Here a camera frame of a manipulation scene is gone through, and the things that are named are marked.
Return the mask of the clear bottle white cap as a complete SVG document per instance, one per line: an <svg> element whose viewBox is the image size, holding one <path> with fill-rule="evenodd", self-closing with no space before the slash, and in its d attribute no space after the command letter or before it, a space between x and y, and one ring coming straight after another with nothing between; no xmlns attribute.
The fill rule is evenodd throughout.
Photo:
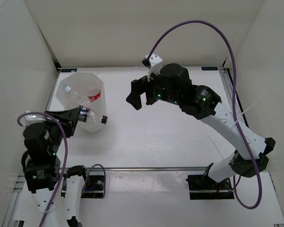
<svg viewBox="0 0 284 227"><path fill-rule="evenodd" d="M82 96L78 91L71 88L70 86L66 86L63 89L63 92L65 94L67 104L69 104L69 105L84 106L84 105L88 104L86 98L84 96Z"/></svg>

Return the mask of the clear bottle blue label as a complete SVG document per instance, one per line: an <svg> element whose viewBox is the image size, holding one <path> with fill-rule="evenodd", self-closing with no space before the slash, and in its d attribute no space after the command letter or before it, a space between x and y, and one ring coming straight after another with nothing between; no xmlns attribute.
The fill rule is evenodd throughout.
<svg viewBox="0 0 284 227"><path fill-rule="evenodd" d="M90 108L80 106L78 120L88 124L106 124L107 116L96 115Z"/></svg>

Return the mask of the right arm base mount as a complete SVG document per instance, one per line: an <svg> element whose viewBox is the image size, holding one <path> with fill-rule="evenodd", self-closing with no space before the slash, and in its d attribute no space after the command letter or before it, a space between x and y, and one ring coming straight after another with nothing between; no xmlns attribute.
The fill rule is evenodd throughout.
<svg viewBox="0 0 284 227"><path fill-rule="evenodd" d="M232 200L232 184L230 178L216 183L203 175L188 175L190 200Z"/></svg>

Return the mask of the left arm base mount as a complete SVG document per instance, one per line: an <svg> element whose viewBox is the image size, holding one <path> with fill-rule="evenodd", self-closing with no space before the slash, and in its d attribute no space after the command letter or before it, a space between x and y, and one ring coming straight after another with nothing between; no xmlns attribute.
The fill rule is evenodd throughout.
<svg viewBox="0 0 284 227"><path fill-rule="evenodd" d="M103 199L106 194L107 176L104 169L96 168L89 173L89 178L81 198Z"/></svg>

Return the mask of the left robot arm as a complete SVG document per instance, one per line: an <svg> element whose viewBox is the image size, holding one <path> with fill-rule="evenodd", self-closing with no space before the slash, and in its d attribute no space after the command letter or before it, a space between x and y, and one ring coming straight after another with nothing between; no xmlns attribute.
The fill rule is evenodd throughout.
<svg viewBox="0 0 284 227"><path fill-rule="evenodd" d="M91 192L90 171L85 166L68 169L66 159L60 161L56 153L61 142L68 154L67 138L74 135L77 123L85 121L93 112L90 105L101 97L78 99L62 112L27 112L23 136L27 148L21 159L28 190L32 193L42 219L41 227L80 227L80 200Z"/></svg>

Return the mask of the clear bottle red cap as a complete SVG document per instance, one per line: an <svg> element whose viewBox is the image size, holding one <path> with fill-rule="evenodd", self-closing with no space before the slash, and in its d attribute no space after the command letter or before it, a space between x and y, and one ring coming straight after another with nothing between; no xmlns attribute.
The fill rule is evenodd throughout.
<svg viewBox="0 0 284 227"><path fill-rule="evenodd" d="M97 99L101 97L101 90L96 86L92 86L88 88L87 96L91 103L95 102Z"/></svg>

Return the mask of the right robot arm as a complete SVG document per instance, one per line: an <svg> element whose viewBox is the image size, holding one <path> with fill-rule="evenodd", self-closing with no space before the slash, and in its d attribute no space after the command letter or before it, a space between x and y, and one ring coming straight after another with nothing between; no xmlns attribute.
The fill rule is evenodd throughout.
<svg viewBox="0 0 284 227"><path fill-rule="evenodd" d="M212 127L235 148L229 157L207 167L203 183L208 189L234 175L251 178L266 169L267 155L273 151L275 140L260 137L244 123L235 121L221 97L207 86L194 85L186 68L172 63L162 67L158 75L152 73L150 77L133 80L126 101L139 110L142 94L146 95L147 105L162 100L179 106L182 112Z"/></svg>

